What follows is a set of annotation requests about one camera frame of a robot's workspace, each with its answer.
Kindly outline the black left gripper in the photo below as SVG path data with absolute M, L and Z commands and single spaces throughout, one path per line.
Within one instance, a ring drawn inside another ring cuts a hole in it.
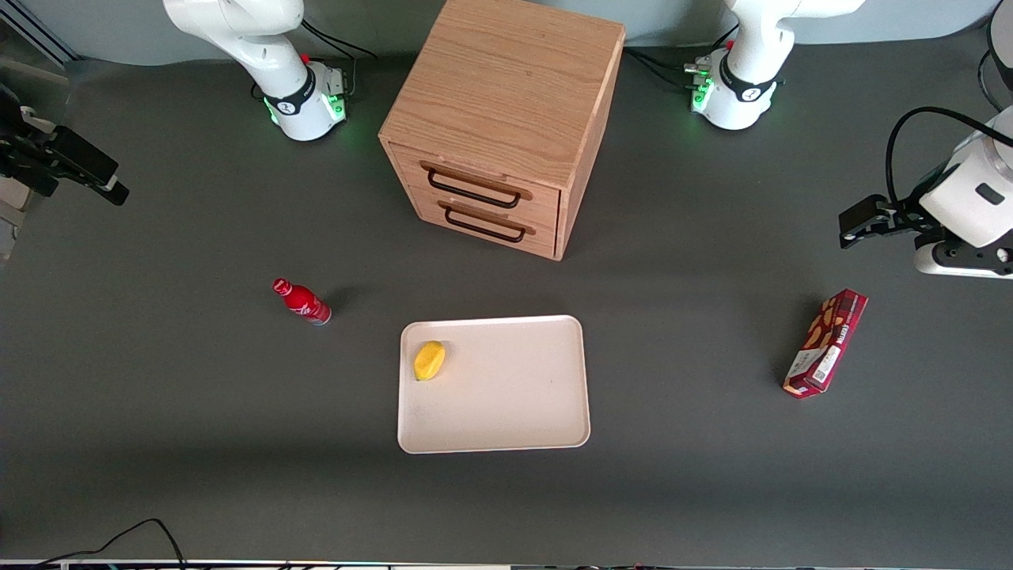
M 875 237 L 897 237 L 914 232 L 923 241 L 943 241 L 947 231 L 920 203 L 919 195 L 904 199 L 873 194 L 853 203 L 838 216 L 840 249 Z

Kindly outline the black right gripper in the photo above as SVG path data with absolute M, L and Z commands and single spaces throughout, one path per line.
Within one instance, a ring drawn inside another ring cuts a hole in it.
M 51 197 L 59 182 L 48 172 L 44 144 L 57 127 L 23 105 L 6 85 L 1 85 L 1 173 L 24 184 L 41 197 Z

